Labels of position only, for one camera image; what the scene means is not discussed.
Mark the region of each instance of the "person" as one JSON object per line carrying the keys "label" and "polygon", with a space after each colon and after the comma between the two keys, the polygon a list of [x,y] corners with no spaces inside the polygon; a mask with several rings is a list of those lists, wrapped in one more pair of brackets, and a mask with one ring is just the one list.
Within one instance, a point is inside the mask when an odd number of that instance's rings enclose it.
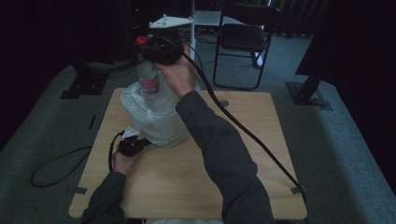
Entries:
{"label": "person", "polygon": [[[187,55],[190,47],[183,46]],[[221,218],[224,223],[276,223],[268,194],[257,177],[257,164],[251,159],[239,132],[226,119],[216,115],[199,92],[194,90],[194,67],[184,57],[176,63],[156,63],[166,83],[179,97],[176,111],[202,150],[205,170],[223,197]],[[113,172],[92,195],[81,222],[109,204],[120,200],[125,176],[133,169],[138,156],[115,155]],[[123,213],[116,206],[99,216],[95,223],[123,223]]]}

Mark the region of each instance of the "gray floor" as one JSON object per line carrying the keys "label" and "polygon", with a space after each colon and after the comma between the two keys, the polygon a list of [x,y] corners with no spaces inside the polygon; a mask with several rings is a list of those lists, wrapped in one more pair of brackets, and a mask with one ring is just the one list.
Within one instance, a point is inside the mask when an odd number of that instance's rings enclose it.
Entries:
{"label": "gray floor", "polygon": [[[211,36],[203,38],[214,40]],[[308,220],[319,224],[396,223],[395,195],[336,88],[325,82],[319,86],[323,97],[332,106],[331,111],[317,106],[295,105],[290,98],[285,83],[305,81],[306,77],[295,76],[294,72],[309,43],[309,38],[275,36],[262,84],[256,90],[267,91],[274,98],[298,180],[307,188]],[[198,42],[196,50],[211,80],[215,46]],[[258,70],[251,70],[242,65],[242,60],[236,60],[219,65],[228,75],[224,81],[236,81],[232,72],[237,71],[248,82],[252,72]],[[231,68],[236,62],[239,62],[238,67]],[[111,93],[118,87],[131,85],[136,77],[133,70],[113,72],[102,95],[60,100],[75,75],[69,66],[53,79],[29,117],[0,153],[2,224],[78,223],[78,219],[68,215],[68,207],[83,165],[65,181],[45,189],[33,188],[30,175],[44,161],[92,145]],[[92,116],[96,116],[96,120],[90,128]],[[37,181],[56,180],[82,155],[80,152],[56,162],[39,173]]]}

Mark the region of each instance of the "plastic bottle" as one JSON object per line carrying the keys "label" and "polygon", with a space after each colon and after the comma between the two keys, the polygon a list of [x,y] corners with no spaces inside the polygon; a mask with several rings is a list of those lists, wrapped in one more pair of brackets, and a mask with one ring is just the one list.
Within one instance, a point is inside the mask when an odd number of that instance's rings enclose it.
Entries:
{"label": "plastic bottle", "polygon": [[[145,36],[139,36],[136,43],[141,46],[149,44]],[[136,66],[138,75],[140,93],[146,100],[154,100],[160,95],[159,74],[161,71],[150,61],[142,60]]]}

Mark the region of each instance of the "white plastic bag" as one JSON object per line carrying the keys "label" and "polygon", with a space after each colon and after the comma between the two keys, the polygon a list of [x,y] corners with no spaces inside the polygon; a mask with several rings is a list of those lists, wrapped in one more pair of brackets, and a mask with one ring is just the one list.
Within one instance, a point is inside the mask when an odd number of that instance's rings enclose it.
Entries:
{"label": "white plastic bag", "polygon": [[145,100],[138,82],[125,89],[120,99],[136,129],[152,144],[157,147],[173,147],[189,133],[175,110],[178,97],[164,81],[162,74],[159,79],[160,95],[156,99]]}

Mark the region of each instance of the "table top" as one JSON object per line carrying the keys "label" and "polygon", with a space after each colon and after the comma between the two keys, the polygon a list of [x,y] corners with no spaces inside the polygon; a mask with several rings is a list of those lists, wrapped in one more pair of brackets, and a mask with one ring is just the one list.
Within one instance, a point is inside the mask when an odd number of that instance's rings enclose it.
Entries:
{"label": "table top", "polygon": [[[108,174],[107,155],[114,136],[128,125],[134,127],[120,102],[123,90],[116,89],[110,100],[78,183],[86,192],[76,193],[69,208],[72,217],[81,217],[93,192]],[[271,95],[251,91],[215,91],[215,94],[229,102],[227,110],[259,137],[296,178]],[[206,91],[201,95],[218,115],[226,118]],[[258,177],[268,192],[274,217],[305,218],[302,195],[290,191],[295,188],[293,183],[254,140],[237,130],[258,165]],[[127,178],[120,205],[127,217],[221,218],[221,204],[219,189],[205,171],[201,149],[189,135],[175,147],[146,149],[141,153]]]}

